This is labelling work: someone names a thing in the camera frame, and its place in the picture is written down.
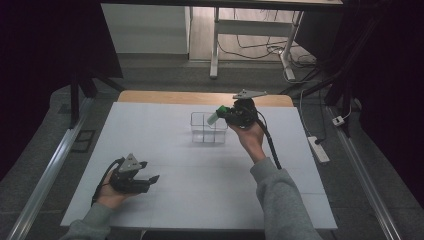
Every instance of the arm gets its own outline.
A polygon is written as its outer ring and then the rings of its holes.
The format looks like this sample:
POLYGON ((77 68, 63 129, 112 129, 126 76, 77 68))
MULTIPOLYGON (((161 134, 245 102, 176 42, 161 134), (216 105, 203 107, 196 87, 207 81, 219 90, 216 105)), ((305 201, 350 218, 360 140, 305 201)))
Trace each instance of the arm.
POLYGON ((110 172, 100 191, 99 198, 93 204, 83 220, 75 220, 71 223, 69 231, 60 240, 70 239, 93 239, 104 240, 110 232, 109 219, 113 210, 134 194, 122 194, 113 190, 109 185, 110 172))
POLYGON ((239 136, 255 164, 250 172, 264 211, 265 236, 274 239, 321 239, 314 229, 296 184, 285 169, 278 170, 263 149, 263 131, 258 124, 248 129, 230 126, 239 136))

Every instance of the human hand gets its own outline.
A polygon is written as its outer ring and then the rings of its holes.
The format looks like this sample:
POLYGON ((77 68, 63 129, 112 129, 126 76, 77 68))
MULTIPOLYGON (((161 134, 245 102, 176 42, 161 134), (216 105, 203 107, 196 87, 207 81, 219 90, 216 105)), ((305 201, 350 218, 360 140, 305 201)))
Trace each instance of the human hand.
POLYGON ((96 202, 108 208, 116 209, 121 205, 121 203, 125 199, 135 196, 137 194, 124 194, 115 191, 112 186, 109 185, 109 179, 112 176, 112 172, 113 170, 106 175, 106 178, 103 181, 102 189, 100 190, 100 194, 96 202))
POLYGON ((233 129, 240 140, 241 145, 247 151, 254 163, 265 159, 265 153, 262 149, 264 132, 256 122, 248 128, 240 128, 235 125, 228 125, 233 129))

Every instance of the power strip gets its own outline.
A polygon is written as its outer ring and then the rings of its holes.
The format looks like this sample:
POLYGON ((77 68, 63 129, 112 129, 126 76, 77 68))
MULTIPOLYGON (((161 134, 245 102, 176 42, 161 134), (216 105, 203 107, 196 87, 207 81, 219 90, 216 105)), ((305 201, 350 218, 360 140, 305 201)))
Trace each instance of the power strip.
POLYGON ((312 150, 314 151, 315 156, 318 158, 318 161, 320 163, 329 162, 330 159, 328 158, 328 156, 325 153, 324 149, 322 148, 321 144, 315 143, 316 140, 317 140, 316 137, 308 137, 309 145, 311 146, 312 150))
POLYGON ((338 116, 336 118, 333 118, 333 123, 336 126, 340 126, 340 125, 344 124, 344 118, 342 118, 342 116, 338 116))

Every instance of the gray sleeve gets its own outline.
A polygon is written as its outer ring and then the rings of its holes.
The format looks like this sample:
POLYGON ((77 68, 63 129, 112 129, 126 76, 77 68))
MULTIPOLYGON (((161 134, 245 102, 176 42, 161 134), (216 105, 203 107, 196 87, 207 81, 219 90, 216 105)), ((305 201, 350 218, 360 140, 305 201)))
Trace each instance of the gray sleeve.
POLYGON ((73 221, 69 231, 60 240, 104 240, 110 232, 109 219, 112 213, 112 209, 94 203, 84 219, 73 221))
POLYGON ((266 158, 250 172, 258 184, 256 195, 264 211, 267 240, 321 239, 287 170, 278 170, 266 158))

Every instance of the white table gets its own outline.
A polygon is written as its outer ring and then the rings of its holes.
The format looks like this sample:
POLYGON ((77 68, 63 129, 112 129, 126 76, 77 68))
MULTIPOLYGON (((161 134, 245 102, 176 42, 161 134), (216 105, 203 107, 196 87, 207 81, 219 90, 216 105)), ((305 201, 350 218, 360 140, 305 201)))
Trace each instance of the white table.
MULTIPOLYGON (((162 230, 262 230, 252 162, 232 130, 225 143, 193 143, 192 112, 219 105, 114 103, 62 220, 68 226, 90 208, 96 185, 113 160, 133 153, 147 161, 136 179, 160 175, 149 192, 128 199, 111 226, 162 230)), ((281 165, 296 182, 315 228, 335 229, 319 173, 294 107, 259 107, 281 165)), ((269 146, 264 150, 271 156, 269 146)))

